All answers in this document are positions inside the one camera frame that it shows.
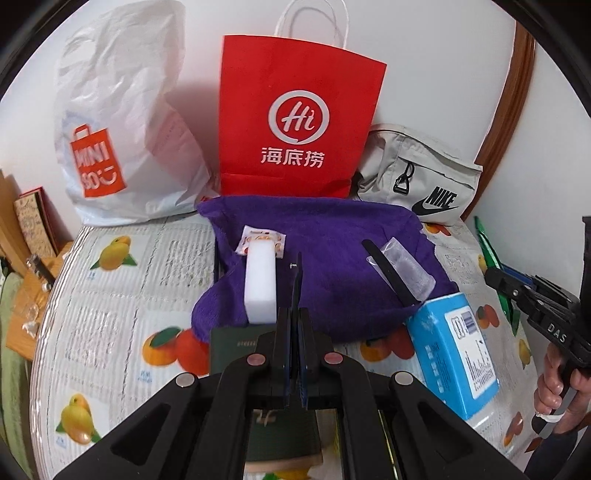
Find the right hand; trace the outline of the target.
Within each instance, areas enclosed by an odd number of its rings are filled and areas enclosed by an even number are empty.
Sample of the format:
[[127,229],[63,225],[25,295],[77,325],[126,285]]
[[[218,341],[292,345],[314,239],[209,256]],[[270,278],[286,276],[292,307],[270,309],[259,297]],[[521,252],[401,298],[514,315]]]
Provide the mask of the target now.
[[[544,371],[538,378],[534,392],[534,408],[540,414],[551,414],[561,406],[560,397],[564,384],[560,380],[559,369],[563,363],[560,350],[554,344],[549,344],[544,356]],[[566,409],[564,416],[554,428],[556,434],[564,434],[575,429],[583,420],[590,402],[590,377],[574,370],[570,379],[570,386],[577,393]]]

